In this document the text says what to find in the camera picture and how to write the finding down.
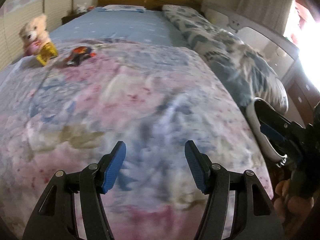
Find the pivot bolt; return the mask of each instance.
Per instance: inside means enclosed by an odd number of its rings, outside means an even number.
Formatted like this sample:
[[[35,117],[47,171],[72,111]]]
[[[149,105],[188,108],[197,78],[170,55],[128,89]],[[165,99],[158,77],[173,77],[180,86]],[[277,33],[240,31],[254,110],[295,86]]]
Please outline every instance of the pivot bolt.
[[[98,168],[98,164],[97,163],[91,163],[89,165],[89,170],[96,170]]]
[[[221,169],[221,166],[217,163],[214,163],[214,164],[212,164],[212,168],[217,171],[217,170]]]
[[[254,175],[254,172],[251,170],[246,170],[245,174],[247,174],[248,176],[252,177]]]
[[[57,171],[57,172],[56,172],[56,176],[57,176],[57,177],[63,176],[63,171]]]

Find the sunlight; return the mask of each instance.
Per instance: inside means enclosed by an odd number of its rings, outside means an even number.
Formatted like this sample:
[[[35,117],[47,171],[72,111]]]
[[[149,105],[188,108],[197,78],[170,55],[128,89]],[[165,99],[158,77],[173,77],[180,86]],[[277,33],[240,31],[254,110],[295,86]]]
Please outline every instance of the sunlight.
[[[302,68],[320,91],[320,23],[314,21],[305,23],[299,38],[299,58]]]

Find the yellow bag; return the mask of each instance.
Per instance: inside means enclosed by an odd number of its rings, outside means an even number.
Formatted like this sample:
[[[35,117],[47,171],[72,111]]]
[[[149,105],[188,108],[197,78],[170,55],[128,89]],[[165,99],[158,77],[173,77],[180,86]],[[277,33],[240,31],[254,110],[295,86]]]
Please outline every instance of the yellow bag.
[[[52,42],[46,43],[40,50],[36,59],[43,65],[47,65],[49,59],[55,58],[58,56],[58,51],[55,45]]]

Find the stuffed toy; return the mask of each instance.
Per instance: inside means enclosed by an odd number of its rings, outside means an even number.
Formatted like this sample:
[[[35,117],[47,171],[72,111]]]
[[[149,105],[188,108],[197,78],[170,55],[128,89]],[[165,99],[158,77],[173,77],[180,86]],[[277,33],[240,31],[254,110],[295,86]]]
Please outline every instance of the stuffed toy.
[[[23,41],[25,56],[38,55],[42,47],[51,42],[46,31],[47,16],[42,14],[26,23],[20,30],[19,36]]]
[[[84,3],[83,5],[81,4],[77,4],[77,9],[76,9],[76,13],[83,13],[83,12],[87,12],[87,3]]]

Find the nightstand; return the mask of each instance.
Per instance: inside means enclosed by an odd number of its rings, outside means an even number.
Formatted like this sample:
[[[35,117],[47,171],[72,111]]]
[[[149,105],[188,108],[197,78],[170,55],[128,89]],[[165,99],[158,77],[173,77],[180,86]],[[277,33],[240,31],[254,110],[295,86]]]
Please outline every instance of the nightstand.
[[[302,69],[298,69],[288,95],[296,106],[305,125],[313,124],[313,108],[320,101],[320,92]]]
[[[85,13],[74,13],[74,14],[67,15],[61,19],[62,25],[66,24],[66,23],[72,21],[73,19],[76,19],[84,14],[86,14],[86,12]]]

